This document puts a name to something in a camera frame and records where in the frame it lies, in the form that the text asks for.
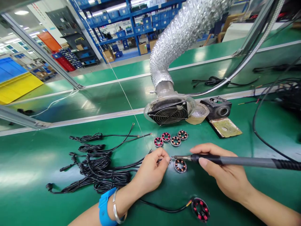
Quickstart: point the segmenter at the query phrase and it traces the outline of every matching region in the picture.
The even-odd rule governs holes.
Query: blue watch
[[[116,226],[117,222],[112,221],[108,215],[108,200],[109,197],[114,194],[116,187],[104,193],[99,199],[99,220],[102,226]]]

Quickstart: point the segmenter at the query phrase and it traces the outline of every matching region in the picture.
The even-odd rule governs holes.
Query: human hand
[[[140,196],[155,190],[162,182],[170,157],[163,148],[145,156],[138,172],[131,181],[139,189]]]
[[[222,149],[212,143],[199,144],[192,148],[190,152],[195,154],[201,153],[237,157],[233,152]],[[200,158],[199,163],[210,176],[216,179],[220,190],[230,199],[242,203],[255,191],[255,188],[248,181],[242,166],[219,166],[205,158]]]

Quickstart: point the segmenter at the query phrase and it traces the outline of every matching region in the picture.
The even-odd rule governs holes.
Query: silver bangle
[[[118,217],[118,214],[117,214],[117,209],[116,209],[116,204],[115,204],[115,199],[116,199],[116,193],[118,191],[119,187],[116,189],[116,191],[114,192],[113,194],[113,212],[114,212],[114,216],[115,216],[115,220],[118,224],[122,224],[125,219],[126,219],[126,216],[128,215],[128,212],[125,213],[124,215],[124,219],[123,220],[120,220],[119,217]]]

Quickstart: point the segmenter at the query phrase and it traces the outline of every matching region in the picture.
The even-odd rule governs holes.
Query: soldering iron
[[[188,160],[197,163],[199,158],[208,159],[218,165],[242,165],[242,166],[255,166],[273,169],[287,169],[301,171],[301,163],[280,159],[268,158],[249,158],[249,157],[228,157],[219,155],[205,155],[205,154],[192,154],[192,155],[175,155],[174,159]]]

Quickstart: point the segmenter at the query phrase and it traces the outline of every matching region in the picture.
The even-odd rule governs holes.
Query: flexible aluminum duct
[[[225,85],[228,81],[230,81],[231,79],[233,79],[245,66],[246,64],[252,59],[252,57],[255,55],[255,53],[258,51],[258,49],[260,48],[260,46],[264,43],[265,39],[267,38],[267,36],[269,35],[270,31],[272,30],[278,15],[282,9],[282,6],[284,4],[285,0],[279,0],[277,7],[275,9],[275,12],[269,22],[269,24],[267,25],[266,31],[264,32],[263,36],[261,37],[260,41],[258,42],[258,44],[255,46],[255,48],[252,50],[252,52],[247,56],[247,58],[244,60],[244,62],[241,63],[241,65],[228,77],[225,78],[224,81],[222,81],[221,83],[217,84],[216,86],[212,87],[211,89],[208,89],[205,92],[202,93],[197,93],[197,94],[187,94],[191,97],[196,97],[196,96],[201,96],[201,95],[205,95],[208,94],[220,87],[222,87],[223,85]]]
[[[208,32],[235,0],[188,0],[164,30],[150,55],[151,79],[155,86],[171,81],[169,65],[198,37]]]

